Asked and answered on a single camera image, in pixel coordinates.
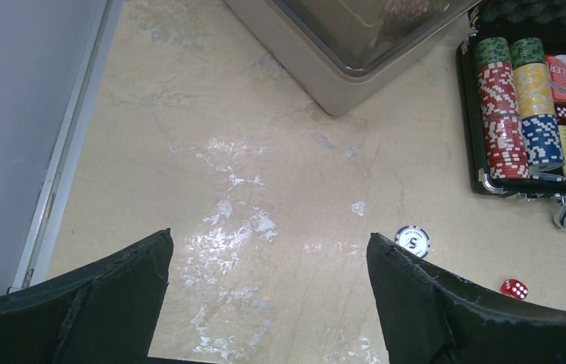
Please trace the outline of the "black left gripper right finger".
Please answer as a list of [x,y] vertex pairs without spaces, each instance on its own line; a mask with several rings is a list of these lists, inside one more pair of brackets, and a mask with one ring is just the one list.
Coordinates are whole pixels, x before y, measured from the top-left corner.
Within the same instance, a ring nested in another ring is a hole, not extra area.
[[489,290],[382,234],[367,269],[392,363],[566,363],[566,311]]

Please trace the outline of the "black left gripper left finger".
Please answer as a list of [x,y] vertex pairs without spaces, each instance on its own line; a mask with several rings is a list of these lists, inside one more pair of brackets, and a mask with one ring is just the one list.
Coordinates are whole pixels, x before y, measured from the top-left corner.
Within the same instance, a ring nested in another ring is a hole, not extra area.
[[173,251],[170,231],[158,231],[0,296],[0,363],[146,362]]

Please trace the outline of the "white dealer chip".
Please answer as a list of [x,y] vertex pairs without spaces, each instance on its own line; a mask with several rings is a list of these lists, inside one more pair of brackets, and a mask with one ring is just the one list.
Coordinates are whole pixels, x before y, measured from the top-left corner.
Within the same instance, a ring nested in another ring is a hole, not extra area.
[[428,233],[417,225],[400,228],[395,235],[394,242],[419,258],[426,257],[431,246]]

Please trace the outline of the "small red die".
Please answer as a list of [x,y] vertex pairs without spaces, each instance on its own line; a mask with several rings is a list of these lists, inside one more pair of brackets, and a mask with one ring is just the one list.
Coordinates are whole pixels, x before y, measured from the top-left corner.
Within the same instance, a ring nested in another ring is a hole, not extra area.
[[529,293],[527,286],[517,279],[507,279],[500,286],[500,292],[516,300],[525,300]]

